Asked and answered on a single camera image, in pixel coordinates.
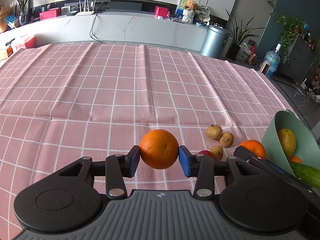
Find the large yellow-green pear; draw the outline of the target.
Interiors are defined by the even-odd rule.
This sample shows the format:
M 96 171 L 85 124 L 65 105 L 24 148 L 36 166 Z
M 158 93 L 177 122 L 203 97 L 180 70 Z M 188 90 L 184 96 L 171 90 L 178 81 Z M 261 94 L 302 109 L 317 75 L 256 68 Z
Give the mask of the large yellow-green pear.
M 297 139 L 294 133 L 290 129 L 284 128 L 278 130 L 277 134 L 286 158 L 292 158 L 297 147 Z

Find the orange the camera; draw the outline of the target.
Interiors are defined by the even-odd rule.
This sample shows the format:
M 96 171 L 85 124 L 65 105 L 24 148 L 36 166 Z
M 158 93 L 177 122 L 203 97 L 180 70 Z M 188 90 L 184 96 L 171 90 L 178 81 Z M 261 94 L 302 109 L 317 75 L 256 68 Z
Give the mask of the orange the camera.
M 299 157 L 292 157 L 289 159 L 289 161 L 294 162 L 294 163 L 300 163 L 300 164 L 303 163 L 303 161 Z

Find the green cucumber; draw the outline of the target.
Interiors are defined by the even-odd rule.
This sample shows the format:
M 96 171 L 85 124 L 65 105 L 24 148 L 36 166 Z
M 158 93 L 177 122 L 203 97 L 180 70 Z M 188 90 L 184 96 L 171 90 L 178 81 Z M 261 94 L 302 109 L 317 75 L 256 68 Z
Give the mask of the green cucumber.
M 289 161 L 289 165 L 291 166 L 296 177 L 302 182 L 306 183 L 310 187 L 314 187 L 316 189 L 320 188 L 320 170 L 309 165 L 292 161 Z

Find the large orange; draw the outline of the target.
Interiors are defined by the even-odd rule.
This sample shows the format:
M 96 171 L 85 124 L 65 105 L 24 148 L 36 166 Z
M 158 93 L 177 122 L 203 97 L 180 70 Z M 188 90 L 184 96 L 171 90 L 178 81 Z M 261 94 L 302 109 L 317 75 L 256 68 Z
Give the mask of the large orange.
M 141 140 L 140 156 L 151 168 L 167 169 L 177 160 L 178 148 L 178 141 L 170 132 L 155 129 L 146 133 Z

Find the blue water jug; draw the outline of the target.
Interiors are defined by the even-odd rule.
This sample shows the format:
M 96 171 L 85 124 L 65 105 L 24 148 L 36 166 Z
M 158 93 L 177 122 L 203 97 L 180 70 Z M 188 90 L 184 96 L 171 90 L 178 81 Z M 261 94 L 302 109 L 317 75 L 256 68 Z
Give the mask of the blue water jug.
M 266 75 L 267 78 L 270 78 L 274 74 L 274 72 L 276 72 L 277 70 L 278 64 L 281 61 L 280 49 L 281 49 L 281 44 L 278 44 L 275 50 L 268 51 L 264 57 L 264 61 L 268 60 L 271 63 L 268 74 Z

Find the green colander bowl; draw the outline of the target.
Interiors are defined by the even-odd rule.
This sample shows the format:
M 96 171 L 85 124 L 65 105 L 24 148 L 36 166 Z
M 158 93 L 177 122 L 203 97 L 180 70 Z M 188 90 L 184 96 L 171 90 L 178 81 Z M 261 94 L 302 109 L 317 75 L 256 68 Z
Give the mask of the green colander bowl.
M 278 111 L 275 114 L 262 139 L 261 143 L 266 150 L 266 159 L 292 176 L 295 175 L 278 137 L 278 131 L 285 128 L 291 130 L 296 137 L 295 156 L 299 157 L 304 165 L 319 169 L 317 141 L 308 128 L 288 109 Z

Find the pink box on cabinet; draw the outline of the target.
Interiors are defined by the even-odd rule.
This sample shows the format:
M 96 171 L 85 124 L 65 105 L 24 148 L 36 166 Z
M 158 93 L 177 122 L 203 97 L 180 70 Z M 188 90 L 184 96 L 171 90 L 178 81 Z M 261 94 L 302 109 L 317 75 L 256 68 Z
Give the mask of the pink box on cabinet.
M 61 9 L 60 8 L 53 8 L 49 9 L 47 11 L 40 13 L 40 20 L 46 20 L 49 18 L 56 18 L 61 15 Z

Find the silver trash can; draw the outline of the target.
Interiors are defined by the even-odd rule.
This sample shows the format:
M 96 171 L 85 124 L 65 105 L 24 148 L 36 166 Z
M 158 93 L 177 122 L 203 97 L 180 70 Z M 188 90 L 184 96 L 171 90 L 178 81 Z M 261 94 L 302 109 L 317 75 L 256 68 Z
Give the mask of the silver trash can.
M 212 58 L 220 58 L 229 36 L 230 33 L 222 27 L 210 25 L 200 50 L 200 54 Z

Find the orange gourd vase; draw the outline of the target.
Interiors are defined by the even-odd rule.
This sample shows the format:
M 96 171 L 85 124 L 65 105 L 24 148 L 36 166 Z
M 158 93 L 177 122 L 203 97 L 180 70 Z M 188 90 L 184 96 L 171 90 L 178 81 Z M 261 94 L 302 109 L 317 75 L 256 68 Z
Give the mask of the orange gourd vase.
M 9 26 L 6 23 L 6 17 L 12 15 L 11 7 L 1 7 L 0 9 L 0 33 L 3 33 L 8 30 Z

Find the dark grey sideboard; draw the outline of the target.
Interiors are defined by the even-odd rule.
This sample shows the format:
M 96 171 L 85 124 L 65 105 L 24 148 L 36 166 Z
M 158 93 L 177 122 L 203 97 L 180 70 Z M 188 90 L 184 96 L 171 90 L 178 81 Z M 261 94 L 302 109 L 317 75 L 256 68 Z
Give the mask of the dark grey sideboard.
M 304 80 L 314 58 L 315 53 L 311 50 L 308 44 L 298 36 L 289 57 L 279 68 L 278 72 L 291 80 L 301 83 Z

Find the white wifi router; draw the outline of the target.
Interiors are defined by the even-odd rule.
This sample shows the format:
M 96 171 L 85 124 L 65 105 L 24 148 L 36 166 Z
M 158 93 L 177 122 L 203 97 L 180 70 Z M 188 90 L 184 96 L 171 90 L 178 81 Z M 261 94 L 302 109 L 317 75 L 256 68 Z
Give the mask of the white wifi router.
M 95 12 L 95 4 L 96 0 L 89 3 L 89 0 L 84 0 L 84 4 L 81 4 L 79 1 L 79 11 L 76 13 L 76 16 L 85 16 L 85 15 L 93 15 Z

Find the brown longan far right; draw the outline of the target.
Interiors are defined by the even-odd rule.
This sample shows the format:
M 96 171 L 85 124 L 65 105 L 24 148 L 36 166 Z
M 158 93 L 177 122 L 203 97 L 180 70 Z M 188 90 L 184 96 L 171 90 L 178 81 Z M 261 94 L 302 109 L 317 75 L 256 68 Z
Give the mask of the brown longan far right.
M 234 136 L 230 132 L 223 133 L 219 140 L 221 147 L 224 147 L 224 148 L 231 147 L 233 142 L 234 142 Z

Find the white marble tv cabinet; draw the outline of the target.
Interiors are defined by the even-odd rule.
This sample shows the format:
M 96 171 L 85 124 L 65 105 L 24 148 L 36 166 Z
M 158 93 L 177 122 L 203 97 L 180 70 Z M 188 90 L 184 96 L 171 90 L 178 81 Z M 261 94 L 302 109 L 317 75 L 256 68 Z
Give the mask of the white marble tv cabinet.
M 59 16 L 1 34 L 1 44 L 34 35 L 37 46 L 50 43 L 138 43 L 200 51 L 207 28 L 137 12 L 109 11 L 85 16 Z

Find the red cherry tomato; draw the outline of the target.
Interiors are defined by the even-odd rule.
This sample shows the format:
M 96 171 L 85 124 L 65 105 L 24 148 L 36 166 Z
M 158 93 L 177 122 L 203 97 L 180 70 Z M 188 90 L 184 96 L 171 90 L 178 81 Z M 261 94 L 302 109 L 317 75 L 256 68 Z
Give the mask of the red cherry tomato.
M 202 150 L 197 154 L 197 156 L 204 156 L 204 155 L 209 156 L 209 157 L 213 157 L 209 150 Z

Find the teddy bear in pot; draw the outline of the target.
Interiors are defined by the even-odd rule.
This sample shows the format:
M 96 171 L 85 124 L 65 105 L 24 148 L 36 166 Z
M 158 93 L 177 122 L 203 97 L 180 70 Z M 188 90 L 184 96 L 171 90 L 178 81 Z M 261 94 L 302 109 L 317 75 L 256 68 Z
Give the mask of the teddy bear in pot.
M 185 24 L 192 24 L 196 10 L 199 9 L 199 5 L 193 0 L 187 0 L 183 7 L 182 22 Z

